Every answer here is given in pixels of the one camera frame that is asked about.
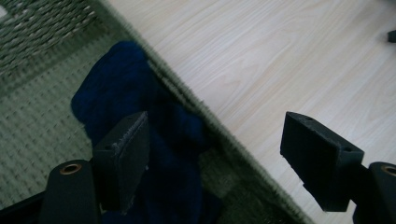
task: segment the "wooden table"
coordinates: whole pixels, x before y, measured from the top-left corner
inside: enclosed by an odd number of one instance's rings
[[[317,223],[324,213],[279,155],[286,111],[396,163],[396,2],[111,0]]]

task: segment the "wood grain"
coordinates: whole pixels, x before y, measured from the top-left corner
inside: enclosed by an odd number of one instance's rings
[[[111,0],[317,223],[324,213],[279,155],[286,111],[396,163],[396,1]]]

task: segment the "black mount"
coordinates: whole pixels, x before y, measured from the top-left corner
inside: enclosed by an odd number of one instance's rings
[[[316,120],[287,112],[280,147],[322,210],[345,212],[356,224],[396,223],[396,166],[361,165],[364,152]]]

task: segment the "blue towel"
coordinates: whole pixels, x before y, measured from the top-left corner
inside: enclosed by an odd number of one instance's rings
[[[71,106],[93,146],[125,116],[148,111],[149,169],[128,214],[107,212],[104,224],[216,221],[220,200],[203,190],[198,167],[198,156],[211,146],[204,124],[157,81],[135,43],[113,46],[87,75]]]

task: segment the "green mesh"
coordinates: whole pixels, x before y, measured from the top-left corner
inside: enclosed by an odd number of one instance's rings
[[[46,187],[61,162],[92,156],[70,100],[120,40],[138,43],[159,80],[219,141],[200,159],[203,185],[224,202],[219,223],[312,223],[108,2],[5,1],[0,18],[0,209]]]

